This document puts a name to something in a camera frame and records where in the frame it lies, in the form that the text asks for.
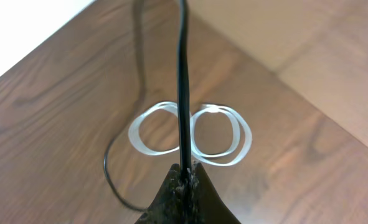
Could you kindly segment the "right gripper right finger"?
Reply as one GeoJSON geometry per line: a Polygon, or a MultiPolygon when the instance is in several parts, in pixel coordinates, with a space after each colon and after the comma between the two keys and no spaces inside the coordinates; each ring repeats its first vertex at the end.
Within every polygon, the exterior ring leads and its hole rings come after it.
{"type": "Polygon", "coordinates": [[[191,216],[188,223],[240,224],[227,208],[200,162],[192,166],[191,216]]]}

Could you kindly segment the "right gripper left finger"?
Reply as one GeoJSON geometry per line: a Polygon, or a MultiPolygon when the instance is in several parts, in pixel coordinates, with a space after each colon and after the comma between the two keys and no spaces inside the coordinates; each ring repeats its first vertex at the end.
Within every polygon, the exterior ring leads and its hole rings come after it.
{"type": "Polygon", "coordinates": [[[142,213],[135,224],[182,223],[183,190],[179,164],[173,164],[151,205],[142,213]]]}

